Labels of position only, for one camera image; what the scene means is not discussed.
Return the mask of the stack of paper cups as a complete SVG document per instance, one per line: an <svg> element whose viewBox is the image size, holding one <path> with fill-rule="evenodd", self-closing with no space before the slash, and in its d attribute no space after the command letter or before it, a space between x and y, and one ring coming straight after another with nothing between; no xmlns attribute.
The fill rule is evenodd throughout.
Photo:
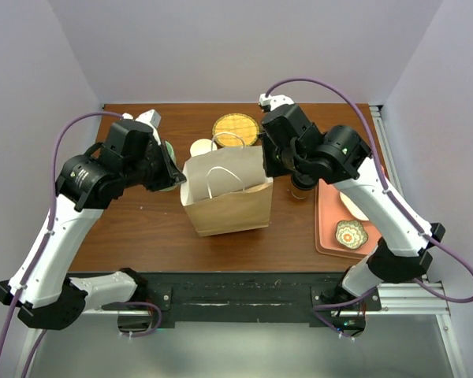
<svg viewBox="0 0 473 378"><path fill-rule="evenodd" d="M197 139L190 146L189 152L192 157L216 151L218 146L211 139Z"/></svg>

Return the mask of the aluminium frame rail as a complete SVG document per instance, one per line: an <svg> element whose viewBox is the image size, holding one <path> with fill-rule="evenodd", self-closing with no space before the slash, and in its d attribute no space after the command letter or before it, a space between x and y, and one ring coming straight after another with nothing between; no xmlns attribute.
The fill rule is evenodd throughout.
<svg viewBox="0 0 473 378"><path fill-rule="evenodd" d="M30 331L19 377L465 377L440 284L384 283L362 331L309 324L181 322L161 328L151 302L83 312Z"/></svg>

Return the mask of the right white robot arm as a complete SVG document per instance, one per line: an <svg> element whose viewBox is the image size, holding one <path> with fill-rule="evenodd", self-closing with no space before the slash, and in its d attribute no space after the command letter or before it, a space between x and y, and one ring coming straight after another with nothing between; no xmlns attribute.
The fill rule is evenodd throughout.
<svg viewBox="0 0 473 378"><path fill-rule="evenodd" d="M445 229L417 213L406 217L403 212L410 206L402 197L391 201L392 185L378 175L380 164L360 135L344 125L321 132L289 98L266 100L260 108L266 176L290 176L300 190L310 190L320 180L333 185L381 235L374 251L345 273L334 301L354 309L382 282L401 284L425 274L432 262L428 238L440 240Z"/></svg>

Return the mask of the pink plastic tray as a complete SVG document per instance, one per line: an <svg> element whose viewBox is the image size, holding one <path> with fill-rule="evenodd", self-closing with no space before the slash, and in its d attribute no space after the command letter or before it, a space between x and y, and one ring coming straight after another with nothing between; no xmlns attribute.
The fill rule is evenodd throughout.
<svg viewBox="0 0 473 378"><path fill-rule="evenodd" d="M380 232L370 221L354 217L333 186L320 180L315 202L315 245L320 254L361 260L375 249ZM366 242L356 249L348 248L337 239L338 228L354 236L367 235Z"/></svg>

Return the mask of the green straw holder cup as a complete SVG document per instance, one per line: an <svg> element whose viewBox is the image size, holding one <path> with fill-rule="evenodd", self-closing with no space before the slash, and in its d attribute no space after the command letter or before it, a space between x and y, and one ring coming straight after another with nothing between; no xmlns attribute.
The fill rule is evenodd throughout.
<svg viewBox="0 0 473 378"><path fill-rule="evenodd" d="M167 151L168 151L169 156L171 157L173 163L176 165L176 164L177 164L177 158L176 158L176 155L175 155L173 146L171 145L170 142L168 142L168 141L166 141L166 140L164 141L164 143L165 143L165 145L166 145L166 149L167 149ZM174 190L176 187L177 187L176 185L173 185L173 186L171 186L171 187L168 187L168 188L164 189L163 191L164 191L164 192L172 191L172 190Z"/></svg>

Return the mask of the yellow woven coaster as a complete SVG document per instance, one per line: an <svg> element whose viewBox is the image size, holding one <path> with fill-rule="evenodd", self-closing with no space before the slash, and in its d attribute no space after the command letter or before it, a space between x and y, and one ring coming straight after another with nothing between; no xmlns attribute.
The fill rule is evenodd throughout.
<svg viewBox="0 0 473 378"><path fill-rule="evenodd" d="M214 123L214 141L222 147L252 146L258 139L259 126L250 116L242 113L226 114Z"/></svg>

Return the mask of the floral patterned small dish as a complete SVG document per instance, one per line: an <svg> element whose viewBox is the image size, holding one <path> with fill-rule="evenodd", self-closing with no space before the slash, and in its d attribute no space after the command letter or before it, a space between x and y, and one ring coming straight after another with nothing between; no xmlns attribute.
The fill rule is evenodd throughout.
<svg viewBox="0 0 473 378"><path fill-rule="evenodd" d="M365 244L369 235L358 220L341 220L337 223L335 239L345 248L357 250Z"/></svg>

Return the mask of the white square bowl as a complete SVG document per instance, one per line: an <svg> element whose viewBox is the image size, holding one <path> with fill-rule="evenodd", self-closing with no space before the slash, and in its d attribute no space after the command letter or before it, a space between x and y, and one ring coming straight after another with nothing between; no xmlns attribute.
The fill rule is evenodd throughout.
<svg viewBox="0 0 473 378"><path fill-rule="evenodd" d="M339 193L340 200L350 214L358 221L369 221L366 214L344 193Z"/></svg>

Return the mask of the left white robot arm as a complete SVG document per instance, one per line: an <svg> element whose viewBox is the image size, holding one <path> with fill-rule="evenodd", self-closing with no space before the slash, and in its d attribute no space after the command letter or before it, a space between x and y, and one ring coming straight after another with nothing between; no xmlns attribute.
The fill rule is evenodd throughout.
<svg viewBox="0 0 473 378"><path fill-rule="evenodd" d="M70 278L68 270L87 233L125 189L161 191L186 180L157 128L155 120L117 120L104 142L63 165L30 253L10 280L0 281L0 302L17 307L27 327L62 330L87 310L146 303L147 280L130 268L86 279Z"/></svg>

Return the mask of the brown paper coffee cup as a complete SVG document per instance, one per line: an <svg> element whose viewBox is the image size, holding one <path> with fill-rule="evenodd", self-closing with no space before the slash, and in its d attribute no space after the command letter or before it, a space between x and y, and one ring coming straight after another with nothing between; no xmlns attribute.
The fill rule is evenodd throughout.
<svg viewBox="0 0 473 378"><path fill-rule="evenodd" d="M314 190L312 188L304 190L304 189L298 188L294 185L292 185L291 188L290 188L291 195L297 200L306 200L307 198L309 198L311 196L311 193L313 191Z"/></svg>

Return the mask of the brown paper bag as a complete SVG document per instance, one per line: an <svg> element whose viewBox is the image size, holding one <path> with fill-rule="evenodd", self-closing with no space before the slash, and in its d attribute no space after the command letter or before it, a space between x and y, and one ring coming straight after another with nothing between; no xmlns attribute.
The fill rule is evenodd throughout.
<svg viewBox="0 0 473 378"><path fill-rule="evenodd" d="M270 224L274 179L263 168L259 146L248 146L232 132L235 146L190 157L182 170L181 205L201 237L266 228Z"/></svg>

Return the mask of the black coffee cup lid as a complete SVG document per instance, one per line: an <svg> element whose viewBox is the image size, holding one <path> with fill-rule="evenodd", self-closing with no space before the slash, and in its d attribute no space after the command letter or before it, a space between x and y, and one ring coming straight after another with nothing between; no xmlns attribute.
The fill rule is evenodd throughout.
<svg viewBox="0 0 473 378"><path fill-rule="evenodd" d="M301 191L310 191L316 187L318 180L312 179L309 175L294 172L291 175L292 185Z"/></svg>

